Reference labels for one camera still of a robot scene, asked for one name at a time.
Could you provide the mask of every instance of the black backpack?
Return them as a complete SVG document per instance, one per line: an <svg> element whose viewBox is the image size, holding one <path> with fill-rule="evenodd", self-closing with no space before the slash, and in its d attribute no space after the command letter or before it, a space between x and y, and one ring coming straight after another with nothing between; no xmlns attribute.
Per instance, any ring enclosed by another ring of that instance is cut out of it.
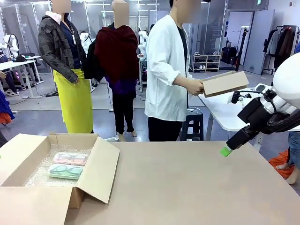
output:
<svg viewBox="0 0 300 225"><path fill-rule="evenodd" d="M98 82L105 76L103 68L100 66L99 59L94 55L96 40L89 46L87 58L82 63L85 79L95 78Z"/></svg>

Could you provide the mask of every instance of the blue stool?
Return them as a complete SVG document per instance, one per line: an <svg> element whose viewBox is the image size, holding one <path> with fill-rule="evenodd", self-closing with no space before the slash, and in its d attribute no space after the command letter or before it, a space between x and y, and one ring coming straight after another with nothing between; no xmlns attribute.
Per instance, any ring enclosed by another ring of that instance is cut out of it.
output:
<svg viewBox="0 0 300 225"><path fill-rule="evenodd" d="M188 128L193 128L192 134L188 134ZM203 114L197 107L189 107L187 109L187 120L183 122L180 134L181 141L193 138L204 141Z"/></svg>

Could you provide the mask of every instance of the black shirt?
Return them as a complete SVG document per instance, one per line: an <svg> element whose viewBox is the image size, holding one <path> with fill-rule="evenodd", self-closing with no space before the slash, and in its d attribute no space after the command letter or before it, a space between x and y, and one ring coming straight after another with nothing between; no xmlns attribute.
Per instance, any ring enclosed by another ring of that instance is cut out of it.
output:
<svg viewBox="0 0 300 225"><path fill-rule="evenodd" d="M80 64L80 60L79 60L79 54L78 54L77 46L75 45L74 40L73 40L72 31L62 21L60 22L60 26L62 28L62 31L64 32L64 35L65 35L69 45L70 45L70 49L71 49L72 56L74 59L74 69L80 69L81 64Z"/></svg>
<svg viewBox="0 0 300 225"><path fill-rule="evenodd" d="M181 36L181 40L183 43L183 50L184 50L184 63L185 65L187 64L187 60L188 60L188 46L187 46L187 40L186 40L186 36L184 35L184 30L177 27L178 31L180 33Z"/></svg>

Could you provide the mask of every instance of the door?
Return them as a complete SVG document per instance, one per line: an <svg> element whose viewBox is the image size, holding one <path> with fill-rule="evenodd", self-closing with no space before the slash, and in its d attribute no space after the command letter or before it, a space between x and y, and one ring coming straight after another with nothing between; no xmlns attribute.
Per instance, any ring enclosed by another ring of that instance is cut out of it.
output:
<svg viewBox="0 0 300 225"><path fill-rule="evenodd" d="M264 41L268 38L272 28L275 10L255 11L248 48L246 52L244 70L261 74L265 53Z"/></svg>

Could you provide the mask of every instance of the shoe rack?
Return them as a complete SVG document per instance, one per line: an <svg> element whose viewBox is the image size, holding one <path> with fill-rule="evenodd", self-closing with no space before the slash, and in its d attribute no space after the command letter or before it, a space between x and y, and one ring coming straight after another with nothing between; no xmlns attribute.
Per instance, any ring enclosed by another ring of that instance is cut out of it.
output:
<svg viewBox="0 0 300 225"><path fill-rule="evenodd" d="M220 68L221 55L193 55L193 73L217 72Z"/></svg>

